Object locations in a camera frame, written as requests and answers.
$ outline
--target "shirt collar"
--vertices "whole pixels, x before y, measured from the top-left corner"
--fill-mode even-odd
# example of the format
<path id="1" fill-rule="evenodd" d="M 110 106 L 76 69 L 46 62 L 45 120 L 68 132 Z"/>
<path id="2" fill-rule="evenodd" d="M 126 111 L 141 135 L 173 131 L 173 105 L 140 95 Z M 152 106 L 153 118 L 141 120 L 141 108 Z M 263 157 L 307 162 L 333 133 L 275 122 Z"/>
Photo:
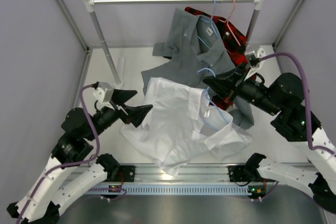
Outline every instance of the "shirt collar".
<path id="1" fill-rule="evenodd" d="M 186 39 L 188 40 L 189 44 L 196 44 L 199 45 L 200 42 L 199 39 L 197 38 L 197 34 L 196 36 L 194 36 L 194 33 L 197 33 L 197 24 L 199 24 L 198 22 L 204 22 L 201 19 L 204 20 L 208 20 L 210 21 L 209 17 L 206 17 L 204 15 L 192 15 L 190 13 L 187 13 L 188 15 L 184 16 L 185 20 L 188 22 L 188 26 L 184 32 L 184 35 L 186 37 Z M 212 29 L 215 29 L 216 33 L 219 34 L 219 31 L 217 29 L 217 27 L 214 25 L 214 27 Z M 220 58 L 220 56 L 223 54 L 223 52 L 226 50 L 224 43 L 222 41 L 222 39 L 219 37 L 215 40 L 214 43 L 212 43 L 212 45 L 209 45 L 210 49 L 207 52 L 204 52 L 202 54 L 197 55 L 197 58 L 199 61 L 203 60 L 205 62 L 207 62 L 211 67 L 217 62 L 217 60 Z"/>

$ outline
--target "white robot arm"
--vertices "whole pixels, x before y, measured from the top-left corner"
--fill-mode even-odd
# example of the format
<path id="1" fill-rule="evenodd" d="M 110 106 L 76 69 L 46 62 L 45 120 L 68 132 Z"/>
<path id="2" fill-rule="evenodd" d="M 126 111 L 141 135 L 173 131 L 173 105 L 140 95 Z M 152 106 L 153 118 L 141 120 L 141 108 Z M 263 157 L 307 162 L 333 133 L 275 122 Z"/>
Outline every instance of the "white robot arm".
<path id="1" fill-rule="evenodd" d="M 255 52 L 248 55 L 253 68 L 265 59 L 288 56 L 295 62 L 304 81 L 292 73 L 283 73 L 266 87 L 263 82 L 246 78 L 251 67 L 243 63 L 230 72 L 206 77 L 203 82 L 226 101 L 239 96 L 261 110 L 276 115 L 271 125 L 288 142 L 300 149 L 318 172 L 302 171 L 276 163 L 261 154 L 254 154 L 248 160 L 243 174 L 241 169 L 236 172 L 247 175 L 250 181 L 269 178 L 297 188 L 311 196 L 324 209 L 336 213 L 336 148 L 328 139 L 320 121 L 310 111 L 308 85 L 300 63 L 293 55 L 285 52 L 262 58 L 256 57 Z"/>
<path id="2" fill-rule="evenodd" d="M 17 223 L 20 223 L 21 219 L 21 223 L 56 223 L 59 216 L 88 189 L 107 178 L 114 179 L 119 163 L 111 154 L 98 156 L 98 139 L 96 139 L 96 156 L 85 160 L 93 149 L 93 146 L 88 143 L 95 139 L 92 126 L 97 135 L 118 119 L 125 124 L 132 123 L 138 127 L 153 107 L 152 105 L 138 107 L 125 105 L 125 102 L 137 94 L 133 90 L 116 90 L 103 82 L 87 87 L 95 89 L 93 94 L 104 107 L 97 110 L 93 116 L 85 113 L 84 104 L 84 109 L 75 108 L 69 111 L 61 126 L 65 133 L 51 151 L 44 171 L 22 200 L 7 207 L 9 214 L 18 219 Z M 88 163 L 96 157 L 98 157 L 96 163 L 88 171 L 60 188 L 80 164 Z"/>

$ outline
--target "rack pole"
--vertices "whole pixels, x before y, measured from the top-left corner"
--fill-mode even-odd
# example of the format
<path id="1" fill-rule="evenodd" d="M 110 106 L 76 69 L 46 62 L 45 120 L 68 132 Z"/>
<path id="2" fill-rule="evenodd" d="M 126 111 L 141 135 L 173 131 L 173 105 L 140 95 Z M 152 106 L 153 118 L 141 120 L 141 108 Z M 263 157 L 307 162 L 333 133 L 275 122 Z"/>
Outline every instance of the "rack pole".
<path id="1" fill-rule="evenodd" d="M 122 74 L 123 72 L 123 64 L 124 64 L 124 58 L 120 57 L 119 59 L 119 66 L 118 70 L 116 70 L 116 67 L 113 63 L 110 50 L 107 46 L 107 43 L 105 41 L 104 35 L 101 31 L 96 13 L 94 12 L 94 5 L 121 5 L 121 4 L 190 4 L 190 3 L 200 3 L 200 4 L 206 4 L 206 3 L 213 3 L 214 0 L 83 0 L 86 6 L 87 11 L 90 14 L 90 17 L 92 19 L 94 28 L 96 29 L 96 32 L 98 34 L 98 37 L 100 39 L 101 47 L 105 53 L 106 59 L 108 61 L 108 64 L 111 68 L 113 77 L 114 77 L 114 86 L 117 88 L 120 88 L 122 86 L 122 79 L 120 79 L 118 72 Z M 233 0 L 215 0 L 217 3 L 232 3 Z M 261 10 L 261 7 L 263 5 L 264 0 L 234 0 L 236 3 L 254 3 L 254 11 L 252 14 L 252 18 L 250 21 L 250 24 L 247 29 L 246 33 L 246 39 L 247 43 L 250 40 L 250 36 L 253 32 L 254 26 L 257 22 L 257 18 L 259 15 L 259 12 Z"/>
<path id="2" fill-rule="evenodd" d="M 232 3 L 232 0 L 215 0 L 216 3 Z M 213 4 L 213 0 L 93 0 L 93 5 L 127 4 Z M 256 0 L 235 0 L 236 3 L 255 3 Z"/>
<path id="3" fill-rule="evenodd" d="M 99 25 L 99 22 L 98 22 L 95 9 L 93 8 L 93 5 L 90 4 L 90 2 L 92 0 L 83 0 L 83 1 L 85 3 L 87 11 L 90 14 L 90 17 L 91 17 L 91 20 L 93 22 L 93 25 L 95 26 L 94 28 L 96 29 L 97 35 L 98 35 L 99 40 L 100 40 L 100 45 L 101 45 L 101 47 L 102 47 L 102 49 L 103 49 L 103 51 L 105 53 L 107 62 L 109 64 L 110 68 L 111 68 L 111 71 L 112 71 L 112 74 L 113 74 L 113 77 L 114 77 L 114 87 L 115 88 L 120 88 L 122 86 L 122 81 L 119 78 L 118 72 L 117 72 L 116 67 L 115 67 L 115 65 L 113 63 L 110 50 L 109 50 L 109 48 L 107 46 L 107 43 L 105 41 L 103 32 L 102 32 L 102 30 L 100 28 L 100 25 Z"/>
<path id="4" fill-rule="evenodd" d="M 259 0 L 258 3 L 255 3 L 253 14 L 252 14 L 252 18 L 251 18 L 250 24 L 248 25 L 248 29 L 247 29 L 247 32 L 246 32 L 246 43 L 247 44 L 250 41 L 251 34 L 252 34 L 253 30 L 254 30 L 254 26 L 255 26 L 255 24 L 257 22 L 258 15 L 259 15 L 259 12 L 261 10 L 261 7 L 263 6 L 264 1 L 265 0 Z"/>

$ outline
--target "clothing pile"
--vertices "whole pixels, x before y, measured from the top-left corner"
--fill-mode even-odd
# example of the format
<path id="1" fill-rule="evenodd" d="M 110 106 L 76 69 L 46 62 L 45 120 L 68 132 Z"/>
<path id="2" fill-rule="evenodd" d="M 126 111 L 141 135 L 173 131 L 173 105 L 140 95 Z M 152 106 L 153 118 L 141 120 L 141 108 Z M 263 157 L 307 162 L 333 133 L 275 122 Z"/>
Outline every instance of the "clothing pile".
<path id="1" fill-rule="evenodd" d="M 244 35 L 225 18 L 211 19 L 191 7 L 176 9 L 167 41 L 153 49 L 153 56 L 171 60 L 141 72 L 144 104 L 153 109 L 138 128 L 123 126 L 125 138 L 173 176 L 205 152 L 223 160 L 244 150 L 251 137 L 243 129 L 254 124 L 250 105 L 237 97 L 230 106 L 202 80 L 247 62 L 245 44 Z M 203 68 L 209 71 L 198 72 Z"/>

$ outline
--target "purple cable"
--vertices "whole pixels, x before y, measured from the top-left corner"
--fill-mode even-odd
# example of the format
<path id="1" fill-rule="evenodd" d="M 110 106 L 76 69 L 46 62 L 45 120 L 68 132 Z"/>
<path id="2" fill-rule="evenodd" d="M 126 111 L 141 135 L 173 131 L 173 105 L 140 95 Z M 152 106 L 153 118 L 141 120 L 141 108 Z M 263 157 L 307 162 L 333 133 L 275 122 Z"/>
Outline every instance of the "purple cable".
<path id="1" fill-rule="evenodd" d="M 94 138 L 96 139 L 96 144 L 97 144 L 97 148 L 96 148 L 96 153 L 94 154 L 94 156 L 92 156 L 91 158 L 87 159 L 87 160 L 83 160 L 83 161 L 79 161 L 79 162 L 72 162 L 72 163 L 65 163 L 65 164 L 61 164 L 61 165 L 57 165 L 53 168 L 51 168 L 50 170 L 46 171 L 45 172 L 45 176 L 49 175 L 50 173 L 52 173 L 54 170 L 56 169 L 59 169 L 59 168 L 65 168 L 65 167 L 70 167 L 70 166 L 77 166 L 77 165 L 81 165 L 81 164 L 88 164 L 89 162 L 95 160 L 98 155 L 99 155 L 99 151 L 100 151 L 100 142 L 99 142 L 99 137 L 98 137 L 98 133 L 96 131 L 96 128 L 94 127 L 94 124 L 91 120 L 91 117 L 90 117 L 90 114 L 88 112 L 88 109 L 86 108 L 86 105 L 84 103 L 84 99 L 83 99 L 83 91 L 85 89 L 88 89 L 88 88 L 92 88 L 92 84 L 91 85 L 87 85 L 87 86 L 84 86 L 83 88 L 80 89 L 80 92 L 79 92 L 79 100 L 83 106 L 83 111 L 84 111 L 84 114 L 85 114 L 85 117 L 87 118 L 88 120 L 88 123 L 90 125 L 90 128 L 92 130 L 92 133 L 93 133 L 93 136 Z M 39 186 L 42 184 L 43 180 L 45 179 L 45 176 L 42 177 L 38 183 L 36 184 L 35 188 L 33 189 L 33 191 L 31 192 L 30 194 L 30 198 L 33 198 L 33 196 L 35 195 L 35 193 L 37 192 L 37 189 L 39 188 Z M 22 208 L 22 211 L 21 213 L 19 214 L 19 216 L 17 217 L 17 220 L 16 220 L 16 224 L 19 224 L 21 219 L 22 219 L 22 216 L 23 214 L 25 213 L 27 207 L 29 206 L 29 203 L 30 203 L 30 199 L 27 200 L 27 202 L 25 203 L 25 205 L 23 206 Z"/>
<path id="2" fill-rule="evenodd" d="M 299 70 L 300 77 L 302 80 L 302 86 L 303 86 L 303 93 L 304 93 L 304 105 L 305 105 L 305 110 L 306 110 L 306 122 L 307 122 L 307 142 L 308 142 L 308 147 L 312 150 L 315 151 L 317 149 L 325 150 L 329 152 L 331 155 L 334 155 L 334 151 L 330 150 L 329 148 L 322 146 L 322 145 L 316 145 L 313 146 L 313 139 L 312 139 L 312 126 L 311 126 L 311 109 L 310 109 L 310 98 L 309 98 L 309 89 L 308 89 L 308 82 L 307 78 L 305 75 L 305 72 L 299 62 L 299 60 L 292 54 L 288 52 L 276 52 L 274 54 L 265 56 L 260 58 L 260 61 L 267 60 L 272 57 L 278 57 L 278 56 L 287 56 L 290 58 L 297 69 Z"/>

